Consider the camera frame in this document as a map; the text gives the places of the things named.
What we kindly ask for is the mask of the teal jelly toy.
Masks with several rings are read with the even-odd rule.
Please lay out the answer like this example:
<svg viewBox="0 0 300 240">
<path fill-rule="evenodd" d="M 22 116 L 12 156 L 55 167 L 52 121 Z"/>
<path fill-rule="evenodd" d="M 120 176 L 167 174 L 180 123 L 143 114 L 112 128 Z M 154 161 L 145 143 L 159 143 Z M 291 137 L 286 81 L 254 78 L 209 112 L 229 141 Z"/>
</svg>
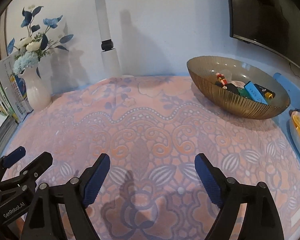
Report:
<svg viewBox="0 0 300 240">
<path fill-rule="evenodd" d="M 245 97 L 247 99 L 251 99 L 249 93 L 247 92 L 247 90 L 245 88 L 237 88 L 239 95 L 242 97 Z"/>
</svg>

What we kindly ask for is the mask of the black wall television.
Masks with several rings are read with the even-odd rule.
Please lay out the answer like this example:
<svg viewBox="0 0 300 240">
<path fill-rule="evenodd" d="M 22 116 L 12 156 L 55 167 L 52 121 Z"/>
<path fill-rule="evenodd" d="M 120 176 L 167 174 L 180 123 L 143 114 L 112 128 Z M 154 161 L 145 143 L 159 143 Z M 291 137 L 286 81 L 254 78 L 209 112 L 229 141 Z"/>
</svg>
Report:
<svg viewBox="0 0 300 240">
<path fill-rule="evenodd" d="M 292 0 L 228 0 L 230 36 L 300 68 L 300 10 Z"/>
</svg>

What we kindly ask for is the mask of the black toy figure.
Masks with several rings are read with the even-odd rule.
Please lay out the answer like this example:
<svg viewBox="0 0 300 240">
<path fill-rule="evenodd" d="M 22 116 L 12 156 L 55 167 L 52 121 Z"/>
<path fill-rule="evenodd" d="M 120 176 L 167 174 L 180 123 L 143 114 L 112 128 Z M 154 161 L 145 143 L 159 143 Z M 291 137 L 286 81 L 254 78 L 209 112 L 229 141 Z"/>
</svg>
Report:
<svg viewBox="0 0 300 240">
<path fill-rule="evenodd" d="M 237 95 L 240 94 L 238 88 L 232 83 L 227 83 L 227 84 L 223 85 L 221 82 L 217 81 L 217 82 L 215 82 L 215 85 L 217 85 L 218 87 L 221 87 L 224 90 L 230 91 L 234 94 L 237 94 Z"/>
</svg>

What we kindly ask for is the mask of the pink floral oval case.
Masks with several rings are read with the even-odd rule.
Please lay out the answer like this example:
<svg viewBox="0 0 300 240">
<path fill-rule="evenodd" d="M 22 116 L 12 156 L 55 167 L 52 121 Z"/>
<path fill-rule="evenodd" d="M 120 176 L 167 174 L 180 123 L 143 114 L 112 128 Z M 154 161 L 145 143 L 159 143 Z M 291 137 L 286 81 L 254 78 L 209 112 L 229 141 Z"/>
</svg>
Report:
<svg viewBox="0 0 300 240">
<path fill-rule="evenodd" d="M 232 80 L 231 83 L 234 86 L 236 86 L 237 88 L 244 88 L 244 86 L 245 86 L 245 83 L 242 82 L 242 81 L 234 81 L 234 80 Z"/>
</svg>

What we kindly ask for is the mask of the amber ribbed glass bowl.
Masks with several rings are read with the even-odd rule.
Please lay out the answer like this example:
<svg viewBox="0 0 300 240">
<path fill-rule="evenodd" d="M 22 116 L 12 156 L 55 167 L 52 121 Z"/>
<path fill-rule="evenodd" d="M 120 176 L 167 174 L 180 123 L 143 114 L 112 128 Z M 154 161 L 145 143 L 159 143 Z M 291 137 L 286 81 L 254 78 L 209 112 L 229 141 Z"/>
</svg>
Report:
<svg viewBox="0 0 300 240">
<path fill-rule="evenodd" d="M 199 56 L 187 62 L 190 77 L 200 92 L 223 110 L 248 119 L 270 119 L 284 112 L 290 97 L 264 71 L 220 56 Z"/>
</svg>

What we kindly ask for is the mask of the blue white artificial flowers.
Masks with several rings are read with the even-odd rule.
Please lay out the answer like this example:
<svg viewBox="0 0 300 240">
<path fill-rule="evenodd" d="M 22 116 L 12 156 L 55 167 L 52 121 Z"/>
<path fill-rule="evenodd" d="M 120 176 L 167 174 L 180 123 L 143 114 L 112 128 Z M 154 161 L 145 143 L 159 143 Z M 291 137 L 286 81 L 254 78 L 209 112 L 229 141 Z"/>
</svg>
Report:
<svg viewBox="0 0 300 240">
<path fill-rule="evenodd" d="M 27 30 L 27 36 L 21 38 L 18 43 L 12 39 L 7 45 L 8 55 L 16 51 L 13 65 L 13 74 L 15 75 L 23 74 L 26 69 L 34 67 L 43 57 L 50 55 L 54 49 L 67 51 L 64 45 L 74 37 L 72 34 L 68 34 L 60 36 L 55 41 L 49 39 L 48 31 L 56 29 L 63 16 L 43 19 L 43 28 L 41 28 L 41 25 L 33 22 L 42 9 L 42 6 L 32 5 L 28 9 L 22 10 L 23 21 L 20 27 Z"/>
</svg>

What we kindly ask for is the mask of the blue rectangular box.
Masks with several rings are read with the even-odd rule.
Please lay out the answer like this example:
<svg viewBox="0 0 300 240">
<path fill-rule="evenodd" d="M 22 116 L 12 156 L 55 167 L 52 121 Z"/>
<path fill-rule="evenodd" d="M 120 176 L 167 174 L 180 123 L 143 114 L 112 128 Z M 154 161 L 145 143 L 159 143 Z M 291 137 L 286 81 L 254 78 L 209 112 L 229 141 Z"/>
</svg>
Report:
<svg viewBox="0 0 300 240">
<path fill-rule="evenodd" d="M 251 81 L 245 84 L 244 88 L 254 101 L 267 105 L 265 98 Z"/>
</svg>

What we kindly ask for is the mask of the black rectangular box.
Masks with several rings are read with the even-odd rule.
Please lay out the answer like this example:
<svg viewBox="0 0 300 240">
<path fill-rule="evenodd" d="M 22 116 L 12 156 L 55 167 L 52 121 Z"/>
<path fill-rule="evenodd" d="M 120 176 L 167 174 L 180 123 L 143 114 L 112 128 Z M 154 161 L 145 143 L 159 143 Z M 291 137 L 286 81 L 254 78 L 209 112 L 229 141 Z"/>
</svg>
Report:
<svg viewBox="0 0 300 240">
<path fill-rule="evenodd" d="M 263 97 L 267 100 L 272 100 L 273 98 L 275 98 L 275 93 L 261 85 L 255 84 L 255 87 L 257 88 L 257 90 L 263 95 Z"/>
</svg>

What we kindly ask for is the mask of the red transparent lighter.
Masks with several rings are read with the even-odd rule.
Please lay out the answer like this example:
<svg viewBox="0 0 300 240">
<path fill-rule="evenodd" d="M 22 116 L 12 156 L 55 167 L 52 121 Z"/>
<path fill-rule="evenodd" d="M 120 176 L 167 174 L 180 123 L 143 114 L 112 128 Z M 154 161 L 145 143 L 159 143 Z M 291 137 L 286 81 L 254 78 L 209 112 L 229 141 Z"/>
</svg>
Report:
<svg viewBox="0 0 300 240">
<path fill-rule="evenodd" d="M 218 87 L 221 87 L 223 89 L 227 89 L 227 80 L 225 78 L 225 76 L 219 72 L 216 73 L 216 77 L 217 77 L 217 81 L 215 82 L 215 85 L 217 85 Z"/>
</svg>

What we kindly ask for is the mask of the stack of books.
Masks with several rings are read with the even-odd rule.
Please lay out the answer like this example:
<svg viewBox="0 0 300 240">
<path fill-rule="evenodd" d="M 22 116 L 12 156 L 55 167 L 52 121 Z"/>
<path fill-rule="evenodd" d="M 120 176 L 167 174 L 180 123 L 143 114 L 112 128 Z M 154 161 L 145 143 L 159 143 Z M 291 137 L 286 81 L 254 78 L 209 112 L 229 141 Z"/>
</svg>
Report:
<svg viewBox="0 0 300 240">
<path fill-rule="evenodd" d="M 0 156 L 19 123 L 32 112 L 23 79 L 13 72 L 14 55 L 0 61 Z"/>
</svg>

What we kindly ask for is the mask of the pink patterned table cloth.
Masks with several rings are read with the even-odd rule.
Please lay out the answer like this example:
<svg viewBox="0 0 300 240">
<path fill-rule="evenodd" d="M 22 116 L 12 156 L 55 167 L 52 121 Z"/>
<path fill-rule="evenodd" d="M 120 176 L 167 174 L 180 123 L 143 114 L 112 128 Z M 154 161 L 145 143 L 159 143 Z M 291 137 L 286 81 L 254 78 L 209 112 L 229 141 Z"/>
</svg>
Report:
<svg viewBox="0 0 300 240">
<path fill-rule="evenodd" d="M 227 177 L 264 181 L 285 239 L 300 237 L 300 164 L 271 119 L 241 119 L 202 96 L 189 77 L 107 79 L 56 96 L 29 115 L 8 150 L 26 156 L 11 178 L 42 152 L 53 165 L 39 178 L 60 185 L 101 153 L 111 167 L 87 209 L 101 239 L 204 239 L 217 214 L 197 176 L 203 153 Z"/>
</svg>

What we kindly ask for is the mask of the white lamp pole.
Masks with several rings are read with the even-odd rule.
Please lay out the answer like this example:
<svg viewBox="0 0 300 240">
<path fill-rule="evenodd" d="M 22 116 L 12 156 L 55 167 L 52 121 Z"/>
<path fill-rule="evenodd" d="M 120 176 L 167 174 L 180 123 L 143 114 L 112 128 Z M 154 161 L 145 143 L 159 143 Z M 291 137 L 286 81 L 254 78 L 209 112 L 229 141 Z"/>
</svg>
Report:
<svg viewBox="0 0 300 240">
<path fill-rule="evenodd" d="M 97 22 L 101 38 L 101 57 L 104 70 L 109 77 L 122 75 L 117 51 L 111 39 L 106 0 L 95 0 Z"/>
</svg>

